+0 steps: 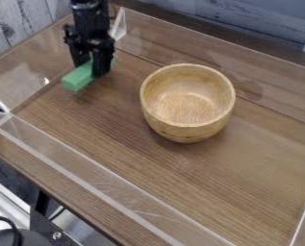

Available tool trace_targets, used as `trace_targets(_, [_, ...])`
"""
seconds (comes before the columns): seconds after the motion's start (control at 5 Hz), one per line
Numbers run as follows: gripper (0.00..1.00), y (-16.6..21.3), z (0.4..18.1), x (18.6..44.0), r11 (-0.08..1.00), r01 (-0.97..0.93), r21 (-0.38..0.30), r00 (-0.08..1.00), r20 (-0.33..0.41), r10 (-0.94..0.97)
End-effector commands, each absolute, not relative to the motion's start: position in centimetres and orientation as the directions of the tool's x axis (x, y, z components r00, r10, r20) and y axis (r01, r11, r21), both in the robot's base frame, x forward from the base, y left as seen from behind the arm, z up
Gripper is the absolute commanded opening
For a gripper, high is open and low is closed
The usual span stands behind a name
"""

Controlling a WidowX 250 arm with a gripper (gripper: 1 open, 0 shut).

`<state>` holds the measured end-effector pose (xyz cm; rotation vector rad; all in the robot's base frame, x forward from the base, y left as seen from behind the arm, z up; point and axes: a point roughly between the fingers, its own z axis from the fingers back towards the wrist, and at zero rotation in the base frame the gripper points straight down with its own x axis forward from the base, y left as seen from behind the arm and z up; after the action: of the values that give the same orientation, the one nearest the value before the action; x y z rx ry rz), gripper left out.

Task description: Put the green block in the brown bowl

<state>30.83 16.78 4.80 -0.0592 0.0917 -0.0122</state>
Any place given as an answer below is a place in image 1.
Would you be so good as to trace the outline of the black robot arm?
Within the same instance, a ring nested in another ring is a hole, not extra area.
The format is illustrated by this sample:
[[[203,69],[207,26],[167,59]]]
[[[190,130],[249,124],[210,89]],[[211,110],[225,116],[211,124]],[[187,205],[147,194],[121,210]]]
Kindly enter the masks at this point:
[[[115,40],[110,35],[109,0],[70,0],[74,23],[63,26],[63,41],[74,65],[91,62],[91,75],[102,77],[111,70]]]

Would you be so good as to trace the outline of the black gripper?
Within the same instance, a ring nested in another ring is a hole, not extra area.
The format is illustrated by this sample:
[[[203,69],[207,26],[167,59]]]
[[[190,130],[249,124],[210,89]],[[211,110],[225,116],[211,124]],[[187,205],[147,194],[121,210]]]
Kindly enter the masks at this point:
[[[107,6],[71,6],[74,23],[63,25],[63,41],[68,46],[74,65],[79,67],[93,57],[91,74],[102,77],[111,70],[115,49],[95,48],[102,41],[111,41],[110,12]]]

